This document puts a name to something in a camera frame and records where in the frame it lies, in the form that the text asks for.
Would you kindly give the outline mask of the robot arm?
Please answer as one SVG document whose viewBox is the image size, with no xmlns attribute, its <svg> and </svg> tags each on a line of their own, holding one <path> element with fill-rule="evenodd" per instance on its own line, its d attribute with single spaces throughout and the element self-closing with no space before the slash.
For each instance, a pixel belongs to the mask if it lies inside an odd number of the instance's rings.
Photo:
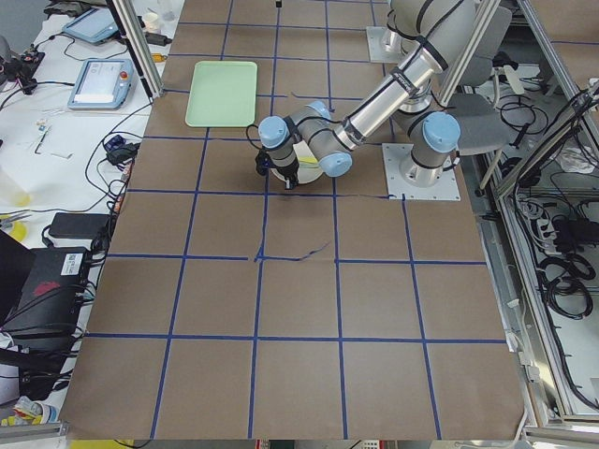
<svg viewBox="0 0 599 449">
<path fill-rule="evenodd" d="M 340 121 L 320 101 L 285 117 L 270 116 L 257 127 L 261 147 L 256 172 L 283 177 L 285 189 L 300 184 L 294 146 L 304 142 L 329 177 L 340 177 L 353 164 L 351 152 L 402 106 L 417 102 L 431 78 L 453 64 L 475 29 L 474 1 L 391 1 L 389 24 L 408 49 L 389 74 Z"/>
</svg>

